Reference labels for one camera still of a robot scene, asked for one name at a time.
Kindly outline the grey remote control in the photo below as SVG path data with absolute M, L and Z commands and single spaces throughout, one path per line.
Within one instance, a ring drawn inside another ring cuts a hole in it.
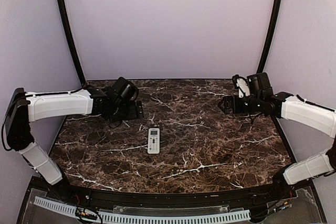
M 148 130 L 148 154 L 159 154 L 160 153 L 160 129 L 159 128 L 149 128 Z

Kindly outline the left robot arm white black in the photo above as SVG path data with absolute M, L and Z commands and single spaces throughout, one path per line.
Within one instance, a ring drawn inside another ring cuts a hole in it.
M 54 186 L 53 191 L 61 200 L 69 201 L 74 197 L 74 189 L 34 139 L 30 124 L 68 115 L 98 115 L 110 124 L 142 119 L 144 112 L 138 95 L 139 89 L 123 77 L 103 89 L 86 86 L 72 91 L 36 93 L 17 88 L 1 127 L 3 148 L 19 152 L 48 184 Z

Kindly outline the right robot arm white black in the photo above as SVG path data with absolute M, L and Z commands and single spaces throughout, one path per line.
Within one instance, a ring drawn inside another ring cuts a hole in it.
M 287 92 L 274 93 L 267 73 L 252 74 L 247 77 L 235 75 L 232 82 L 237 95 L 224 96 L 218 107 L 225 114 L 252 114 L 275 116 L 279 119 L 295 121 L 318 130 L 335 139 L 335 110 L 310 102 L 299 95 Z M 268 188 L 273 200 L 280 199 L 294 185 L 306 179 L 328 176 L 335 173 L 335 146 L 293 163 L 279 171 L 274 184 Z

